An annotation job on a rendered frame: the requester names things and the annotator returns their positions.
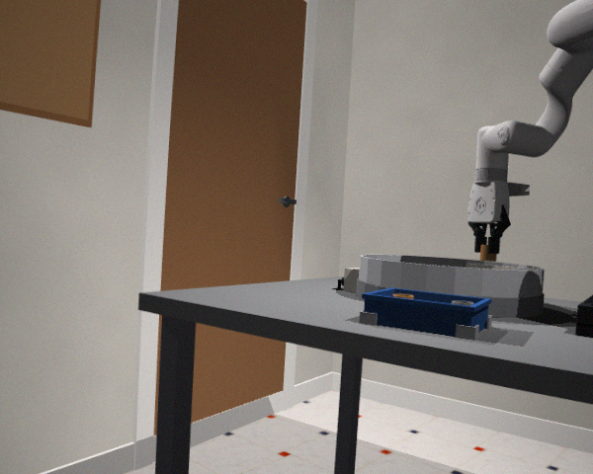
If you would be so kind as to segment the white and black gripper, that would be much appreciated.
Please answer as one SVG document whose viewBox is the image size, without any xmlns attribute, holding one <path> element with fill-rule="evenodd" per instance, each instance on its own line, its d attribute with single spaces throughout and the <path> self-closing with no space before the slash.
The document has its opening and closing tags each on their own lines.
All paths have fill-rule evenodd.
<svg viewBox="0 0 593 474">
<path fill-rule="evenodd" d="M 507 182 L 495 180 L 475 181 L 470 193 L 467 216 L 468 225 L 472 228 L 475 236 L 475 252 L 480 253 L 481 245 L 487 244 L 487 237 L 484 236 L 487 224 L 489 224 L 491 237 L 488 237 L 487 253 L 499 254 L 500 237 L 502 237 L 505 229 L 511 225 L 509 207 Z"/>
</svg>

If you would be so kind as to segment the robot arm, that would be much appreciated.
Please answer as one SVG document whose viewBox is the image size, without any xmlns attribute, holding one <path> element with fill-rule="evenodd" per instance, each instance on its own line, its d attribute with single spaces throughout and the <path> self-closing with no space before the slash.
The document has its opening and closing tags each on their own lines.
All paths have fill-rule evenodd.
<svg viewBox="0 0 593 474">
<path fill-rule="evenodd" d="M 593 69 L 593 0 L 576 0 L 562 8 L 547 34 L 558 47 L 539 77 L 548 94 L 547 108 L 536 125 L 507 120 L 478 131 L 476 181 L 507 182 L 509 153 L 542 156 L 567 127 L 572 98 Z M 530 195 L 530 185 L 507 184 L 509 196 Z"/>
</svg>

